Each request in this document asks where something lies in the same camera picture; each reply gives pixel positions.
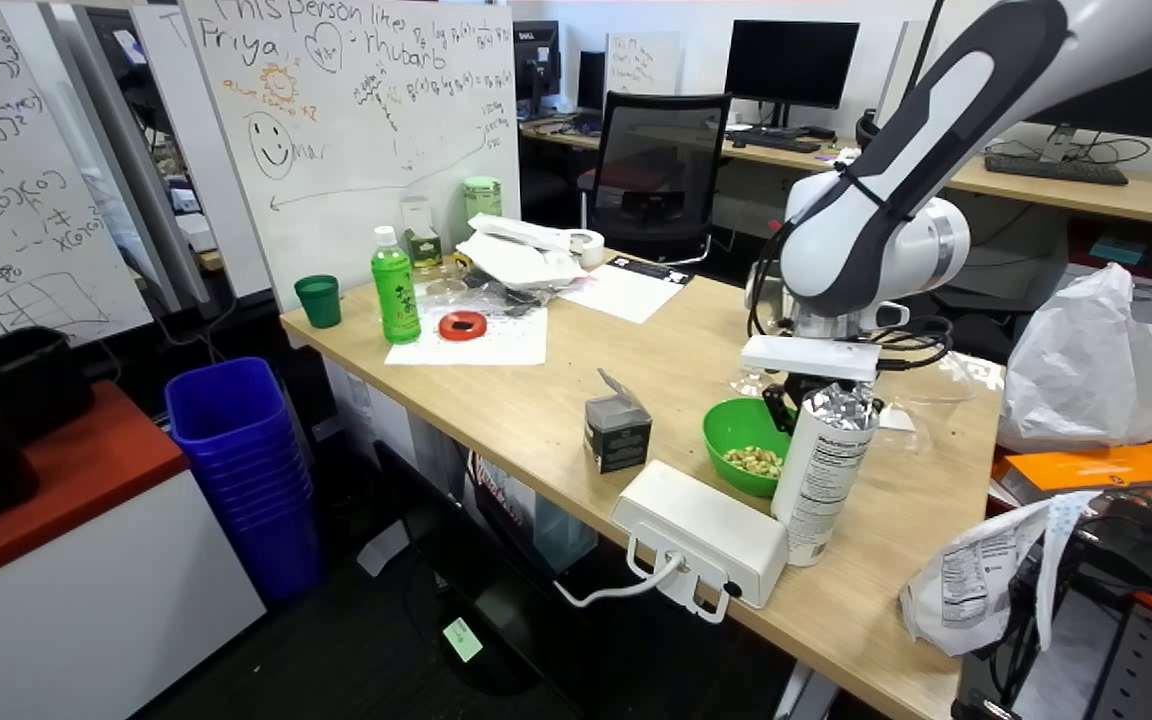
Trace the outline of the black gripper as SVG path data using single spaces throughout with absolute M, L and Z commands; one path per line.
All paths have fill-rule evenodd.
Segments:
M 850 379 L 786 376 L 765 393 L 765 408 L 781 433 L 799 419 L 821 419 L 824 429 L 872 423 L 872 395 Z

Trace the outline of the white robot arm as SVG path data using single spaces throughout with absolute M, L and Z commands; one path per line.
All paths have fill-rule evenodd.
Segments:
M 792 332 L 854 342 L 884 298 L 965 266 L 969 218 L 939 189 L 1012 122 L 1152 67 L 1152 0 L 990 0 L 854 160 L 792 185 L 781 282 Z

